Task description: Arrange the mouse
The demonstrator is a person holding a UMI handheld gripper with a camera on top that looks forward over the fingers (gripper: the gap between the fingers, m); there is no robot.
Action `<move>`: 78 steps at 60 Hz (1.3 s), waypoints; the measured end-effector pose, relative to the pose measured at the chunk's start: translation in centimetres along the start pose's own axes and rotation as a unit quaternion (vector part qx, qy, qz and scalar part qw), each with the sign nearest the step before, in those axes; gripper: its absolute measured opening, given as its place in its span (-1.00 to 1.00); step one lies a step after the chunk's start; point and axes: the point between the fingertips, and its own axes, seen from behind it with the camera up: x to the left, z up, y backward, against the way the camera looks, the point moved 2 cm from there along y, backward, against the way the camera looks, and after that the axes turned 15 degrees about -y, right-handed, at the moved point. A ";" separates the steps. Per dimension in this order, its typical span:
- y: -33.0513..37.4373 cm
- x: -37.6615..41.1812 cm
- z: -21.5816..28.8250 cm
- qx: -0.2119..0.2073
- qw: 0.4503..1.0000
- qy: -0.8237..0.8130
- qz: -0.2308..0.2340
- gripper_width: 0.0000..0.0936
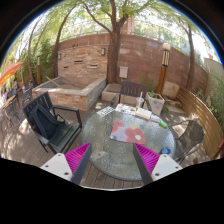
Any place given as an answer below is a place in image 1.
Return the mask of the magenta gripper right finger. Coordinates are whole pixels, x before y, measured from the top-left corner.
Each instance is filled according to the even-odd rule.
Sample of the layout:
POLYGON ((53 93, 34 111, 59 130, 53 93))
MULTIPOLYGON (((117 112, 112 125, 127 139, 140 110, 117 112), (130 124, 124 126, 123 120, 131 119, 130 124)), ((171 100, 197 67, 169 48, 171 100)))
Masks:
POLYGON ((159 155, 137 143, 133 144, 133 154, 144 185, 182 169, 169 155, 159 155))

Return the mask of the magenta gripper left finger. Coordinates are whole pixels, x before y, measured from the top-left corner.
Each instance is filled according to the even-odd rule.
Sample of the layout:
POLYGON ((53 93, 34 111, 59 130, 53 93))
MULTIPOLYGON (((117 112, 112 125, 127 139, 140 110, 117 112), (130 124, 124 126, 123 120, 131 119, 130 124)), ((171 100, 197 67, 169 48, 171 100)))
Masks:
POLYGON ((91 153, 92 145, 87 143, 66 154, 57 153, 41 169, 79 185, 91 153))

